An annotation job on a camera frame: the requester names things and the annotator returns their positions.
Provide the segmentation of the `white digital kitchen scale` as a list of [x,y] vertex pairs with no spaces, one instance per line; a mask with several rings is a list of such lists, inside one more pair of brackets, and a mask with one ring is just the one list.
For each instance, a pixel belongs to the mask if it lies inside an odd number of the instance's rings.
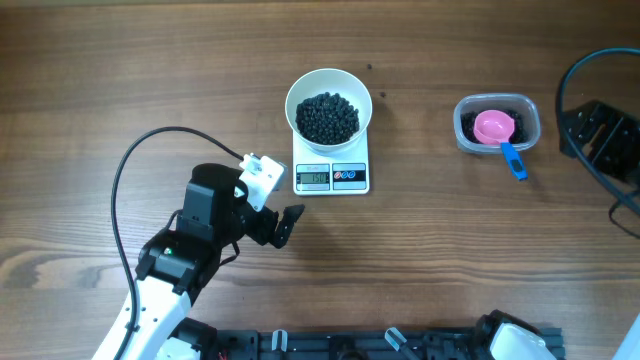
[[370,190],[367,133],[332,152],[318,152],[293,139],[293,190],[299,196],[364,195]]

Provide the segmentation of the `white bowl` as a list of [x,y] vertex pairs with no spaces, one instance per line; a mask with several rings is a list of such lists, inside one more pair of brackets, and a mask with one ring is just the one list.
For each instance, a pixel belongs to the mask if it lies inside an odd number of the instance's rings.
[[[359,111],[360,130],[350,140],[338,145],[320,145],[308,141],[298,131],[295,117],[296,107],[303,100],[318,94],[339,93]],[[294,136],[297,135],[304,144],[319,152],[332,152],[351,145],[366,132],[373,115],[373,102],[369,90],[364,83],[353,74],[335,68],[321,68],[306,73],[289,89],[285,99],[285,116]]]

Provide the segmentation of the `clear plastic container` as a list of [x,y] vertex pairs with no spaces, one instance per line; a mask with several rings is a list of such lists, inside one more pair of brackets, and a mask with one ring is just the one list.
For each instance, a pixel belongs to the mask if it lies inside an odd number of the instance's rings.
[[538,109],[531,99],[516,93],[485,93],[464,97],[455,107],[453,113],[454,132],[458,148],[466,153],[477,155],[500,155],[499,145],[476,144],[469,141],[463,134],[460,117],[467,112],[485,110],[513,109],[524,117],[524,127],[528,133],[528,140],[514,144],[516,151],[526,151],[532,148],[541,135],[541,125]]

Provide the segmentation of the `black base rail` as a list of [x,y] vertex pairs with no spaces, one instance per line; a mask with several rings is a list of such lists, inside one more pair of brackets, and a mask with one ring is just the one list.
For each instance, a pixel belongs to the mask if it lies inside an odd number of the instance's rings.
[[444,331],[403,331],[405,342],[394,347],[386,331],[273,332],[220,330],[213,346],[219,360],[313,359],[469,359],[463,334]]

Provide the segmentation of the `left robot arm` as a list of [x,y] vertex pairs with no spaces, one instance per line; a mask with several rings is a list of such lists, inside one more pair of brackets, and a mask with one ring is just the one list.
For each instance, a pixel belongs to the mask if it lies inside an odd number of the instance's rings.
[[243,237],[280,249],[304,208],[266,207],[285,165],[245,156],[239,168],[196,166],[184,205],[141,249],[134,293],[95,353],[97,359],[219,359],[215,328],[189,318],[202,289],[227,264],[222,251]]

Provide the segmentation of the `black beans in container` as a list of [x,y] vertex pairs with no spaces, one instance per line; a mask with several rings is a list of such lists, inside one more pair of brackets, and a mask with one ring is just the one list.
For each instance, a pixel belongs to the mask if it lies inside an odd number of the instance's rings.
[[[514,120],[514,133],[510,137],[510,142],[512,144],[520,144],[524,143],[528,140],[528,133],[524,127],[524,117],[522,114],[518,113],[513,109],[502,109],[502,112],[509,115]],[[480,141],[476,138],[473,128],[475,124],[475,119],[478,115],[478,112],[467,112],[461,115],[461,127],[463,130],[464,136],[471,142],[480,144]]]

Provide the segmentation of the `black beans in bowl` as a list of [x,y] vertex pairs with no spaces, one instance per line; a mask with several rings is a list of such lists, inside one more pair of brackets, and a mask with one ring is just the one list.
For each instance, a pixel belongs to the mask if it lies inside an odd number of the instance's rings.
[[360,130],[359,111],[339,93],[303,100],[296,107],[295,123],[305,139],[320,145],[345,143]]

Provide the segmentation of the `pink scoop blue handle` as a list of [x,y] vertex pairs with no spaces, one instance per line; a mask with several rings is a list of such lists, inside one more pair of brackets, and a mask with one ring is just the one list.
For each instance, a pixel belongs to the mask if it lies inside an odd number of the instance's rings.
[[474,136],[485,145],[499,145],[512,175],[518,181],[528,179],[528,173],[519,153],[510,142],[515,131],[515,120],[505,112],[486,110],[479,113],[474,122]]

